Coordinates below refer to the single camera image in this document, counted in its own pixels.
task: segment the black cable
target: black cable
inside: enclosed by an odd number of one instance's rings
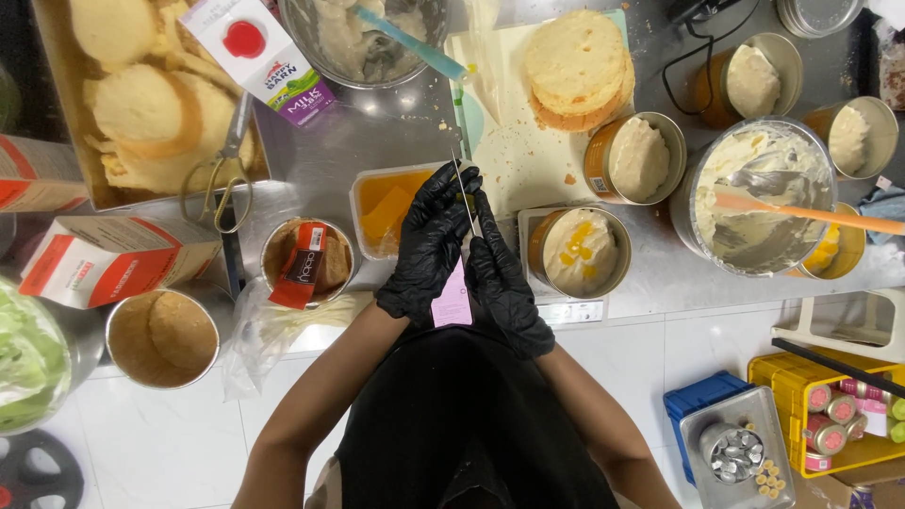
[[[691,20],[688,20],[685,22],[685,26],[688,28],[688,33],[691,34],[692,37],[695,37],[698,39],[707,39],[708,41],[706,44],[704,44],[700,48],[690,51],[688,53],[685,53],[684,55],[673,60],[672,62],[667,63],[666,66],[663,67],[663,71],[661,73],[661,76],[663,78],[663,85],[666,87],[666,93],[667,93],[667,95],[670,96],[670,101],[672,101],[672,104],[676,107],[676,109],[678,109],[679,111],[681,111],[682,113],[684,113],[686,115],[700,115],[713,104],[713,81],[710,78],[710,64],[711,64],[711,60],[713,59],[713,45],[722,41],[723,39],[729,37],[730,35],[733,35],[735,32],[737,32],[739,28],[741,28],[745,23],[748,22],[749,19],[751,19],[751,16],[753,16],[754,13],[757,11],[758,5],[760,5],[760,0],[757,0],[754,3],[754,7],[751,9],[751,12],[748,13],[747,16],[745,16],[745,19],[742,20],[742,22],[740,24],[738,24],[738,26],[736,26],[732,30],[729,30],[725,34],[721,35],[720,37],[716,37],[716,38],[714,38],[713,35],[697,34],[694,31],[694,27],[691,24]],[[710,100],[707,101],[707,106],[705,106],[703,109],[698,110],[698,111],[688,111],[679,105],[679,102],[676,101],[675,95],[672,94],[672,87],[670,87],[670,82],[666,78],[666,72],[669,70],[670,67],[672,67],[676,63],[679,63],[679,62],[685,60],[686,58],[691,58],[692,56],[700,53],[701,51],[703,51],[705,49],[707,50],[707,87],[710,90]]]

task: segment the barcode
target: barcode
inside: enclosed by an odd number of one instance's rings
[[[320,238],[324,236],[323,228],[311,228],[311,243],[308,248],[312,251],[320,251]]]
[[[591,177],[591,186],[594,188],[594,191],[604,193],[606,192],[606,184],[604,184],[604,180],[600,177]]]

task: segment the gloved hand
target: gloved hand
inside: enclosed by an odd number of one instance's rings
[[[446,163],[424,182],[402,222],[399,261],[376,293],[377,306],[393,318],[426,321],[431,301],[443,292],[462,256],[462,240],[471,226],[464,200],[456,200],[461,193],[455,179],[458,164]],[[462,172],[466,194],[481,188],[478,171],[470,167]]]
[[[465,285],[500,328],[516,357],[528,360],[550,353],[556,342],[553,331],[538,315],[521,263],[506,246],[483,191],[474,194],[474,207],[484,238],[472,239]]]

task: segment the white stool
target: white stool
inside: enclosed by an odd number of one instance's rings
[[[784,340],[800,341],[873,359],[905,364],[905,321],[902,320],[900,315],[900,312],[905,312],[905,291],[902,288],[905,287],[867,290],[867,309],[864,324],[840,325],[832,332],[832,338],[811,333],[811,324],[814,318],[814,297],[802,299],[801,315],[798,318],[798,327],[796,329],[789,330],[773,327],[771,332],[775,337]],[[877,304],[879,297],[889,299],[895,307],[891,332],[877,329]],[[877,346],[853,341],[872,343]]]

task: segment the milk carton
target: milk carton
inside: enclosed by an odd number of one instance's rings
[[[201,0],[179,21],[237,83],[293,124],[333,102],[261,0]]]

